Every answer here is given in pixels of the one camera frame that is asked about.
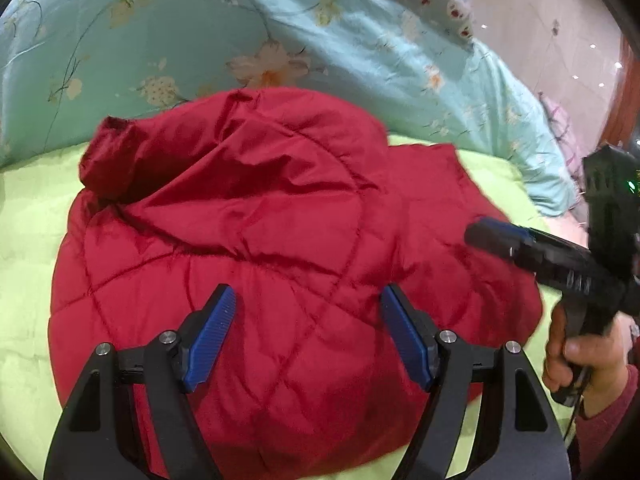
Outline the red sleeve forearm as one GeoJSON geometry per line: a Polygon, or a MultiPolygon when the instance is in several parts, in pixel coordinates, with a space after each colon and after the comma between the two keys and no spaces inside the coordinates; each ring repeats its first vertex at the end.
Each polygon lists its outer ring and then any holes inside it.
{"type": "Polygon", "coordinates": [[[576,422],[576,479],[639,477],[639,371],[594,374],[576,422]]]}

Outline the person's right hand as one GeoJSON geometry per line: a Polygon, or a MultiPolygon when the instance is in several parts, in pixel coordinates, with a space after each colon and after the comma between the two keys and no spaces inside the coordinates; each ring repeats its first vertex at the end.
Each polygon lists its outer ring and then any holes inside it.
{"type": "Polygon", "coordinates": [[[582,394],[582,410],[590,418],[611,406],[626,388],[628,353],[632,348],[631,317],[620,313],[607,334],[570,338],[565,335],[566,316],[559,302],[553,309],[544,359],[544,384],[555,392],[573,380],[570,364],[591,368],[582,394]]]}

